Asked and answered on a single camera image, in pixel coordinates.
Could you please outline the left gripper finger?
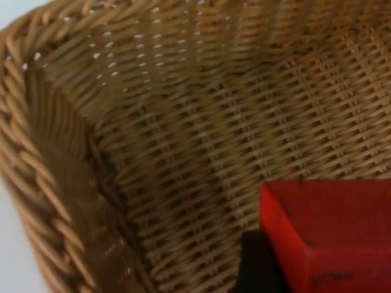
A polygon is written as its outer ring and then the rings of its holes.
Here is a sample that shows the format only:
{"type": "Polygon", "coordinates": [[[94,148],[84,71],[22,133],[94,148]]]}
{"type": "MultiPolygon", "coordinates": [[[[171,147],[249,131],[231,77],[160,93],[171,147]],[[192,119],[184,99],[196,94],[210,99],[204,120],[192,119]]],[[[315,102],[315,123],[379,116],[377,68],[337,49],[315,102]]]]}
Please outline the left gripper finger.
{"type": "Polygon", "coordinates": [[[247,230],[240,238],[241,261],[235,292],[288,292],[271,244],[262,230],[247,230]]]}

